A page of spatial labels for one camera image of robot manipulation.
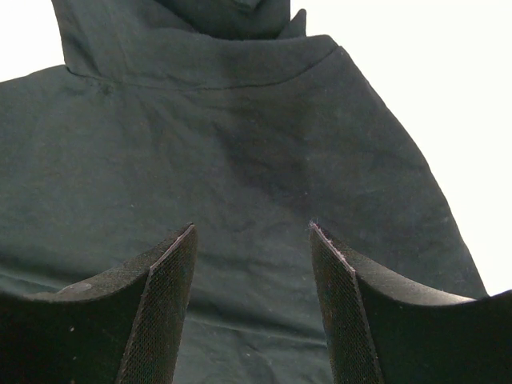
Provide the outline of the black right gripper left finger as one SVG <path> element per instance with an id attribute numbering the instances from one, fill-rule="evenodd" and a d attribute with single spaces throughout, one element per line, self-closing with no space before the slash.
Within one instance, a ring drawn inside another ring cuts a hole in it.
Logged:
<path id="1" fill-rule="evenodd" d="M 2 382 L 172 382 L 197 248 L 187 225 L 59 292 L 2 293 Z"/>

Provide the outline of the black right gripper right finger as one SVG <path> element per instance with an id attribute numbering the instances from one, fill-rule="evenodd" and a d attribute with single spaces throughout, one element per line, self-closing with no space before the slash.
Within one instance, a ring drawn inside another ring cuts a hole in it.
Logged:
<path id="1" fill-rule="evenodd" d="M 310 248 L 336 383 L 510 382 L 510 292 L 473 299 L 436 290 L 316 224 Z"/>

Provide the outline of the black t shirt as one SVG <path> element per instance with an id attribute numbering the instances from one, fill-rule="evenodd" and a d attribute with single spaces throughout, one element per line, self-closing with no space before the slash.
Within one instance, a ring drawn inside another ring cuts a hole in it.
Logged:
<path id="1" fill-rule="evenodd" d="M 65 62 L 1 84 L 1 288 L 60 290 L 191 222 L 180 383 L 329 383 L 314 222 L 482 298 L 429 165 L 287 1 L 56 1 Z"/>

